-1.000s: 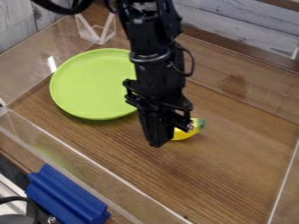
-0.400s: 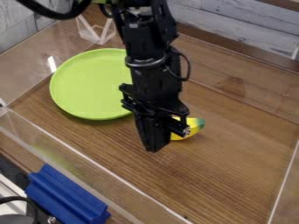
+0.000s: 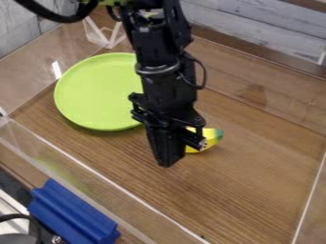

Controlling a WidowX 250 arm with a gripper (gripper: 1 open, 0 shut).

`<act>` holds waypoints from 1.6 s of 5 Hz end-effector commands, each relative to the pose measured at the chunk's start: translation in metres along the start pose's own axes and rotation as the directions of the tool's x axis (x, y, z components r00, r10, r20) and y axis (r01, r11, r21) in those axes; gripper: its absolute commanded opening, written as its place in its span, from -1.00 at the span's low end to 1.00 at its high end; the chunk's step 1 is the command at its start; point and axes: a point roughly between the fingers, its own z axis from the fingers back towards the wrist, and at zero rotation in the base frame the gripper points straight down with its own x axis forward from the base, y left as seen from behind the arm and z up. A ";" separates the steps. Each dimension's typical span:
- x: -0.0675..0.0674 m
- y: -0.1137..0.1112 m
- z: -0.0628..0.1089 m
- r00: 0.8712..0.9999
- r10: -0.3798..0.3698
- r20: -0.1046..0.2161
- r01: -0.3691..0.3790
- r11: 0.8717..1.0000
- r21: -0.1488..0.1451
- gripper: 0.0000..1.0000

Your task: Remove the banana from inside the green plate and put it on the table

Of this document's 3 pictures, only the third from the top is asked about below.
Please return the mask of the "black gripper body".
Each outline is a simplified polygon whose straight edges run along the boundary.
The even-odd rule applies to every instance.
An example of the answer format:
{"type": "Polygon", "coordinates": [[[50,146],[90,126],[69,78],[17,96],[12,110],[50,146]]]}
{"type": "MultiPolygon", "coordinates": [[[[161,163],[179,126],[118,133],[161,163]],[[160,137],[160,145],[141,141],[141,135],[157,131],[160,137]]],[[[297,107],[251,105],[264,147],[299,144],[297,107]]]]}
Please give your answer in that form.
{"type": "Polygon", "coordinates": [[[195,62],[181,60],[173,65],[148,67],[137,64],[142,92],[133,92],[132,118],[145,126],[179,130],[185,146],[200,150],[204,145],[204,119],[193,108],[197,91],[195,62]]]}

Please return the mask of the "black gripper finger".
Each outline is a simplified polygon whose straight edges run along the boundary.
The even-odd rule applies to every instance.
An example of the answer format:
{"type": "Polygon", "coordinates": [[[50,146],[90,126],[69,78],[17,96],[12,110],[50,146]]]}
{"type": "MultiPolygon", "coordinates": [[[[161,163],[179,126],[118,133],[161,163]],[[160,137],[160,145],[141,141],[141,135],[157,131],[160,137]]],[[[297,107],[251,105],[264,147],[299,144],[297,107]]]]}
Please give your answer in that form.
{"type": "Polygon", "coordinates": [[[145,126],[149,148],[157,165],[169,168],[184,157],[185,144],[179,130],[145,126]]]}

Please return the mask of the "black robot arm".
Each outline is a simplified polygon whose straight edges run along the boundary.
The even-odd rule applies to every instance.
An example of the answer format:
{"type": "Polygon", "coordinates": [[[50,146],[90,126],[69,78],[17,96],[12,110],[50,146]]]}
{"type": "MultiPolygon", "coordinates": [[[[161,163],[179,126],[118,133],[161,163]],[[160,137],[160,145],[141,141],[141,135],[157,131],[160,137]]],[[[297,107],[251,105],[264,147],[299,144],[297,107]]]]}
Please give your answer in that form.
{"type": "Polygon", "coordinates": [[[128,95],[132,118],[144,124],[157,165],[168,168],[187,148],[204,147],[204,118],[193,105],[205,83],[196,81],[200,61],[185,51],[192,27],[179,0],[109,0],[105,9],[136,54],[142,91],[128,95]]]}

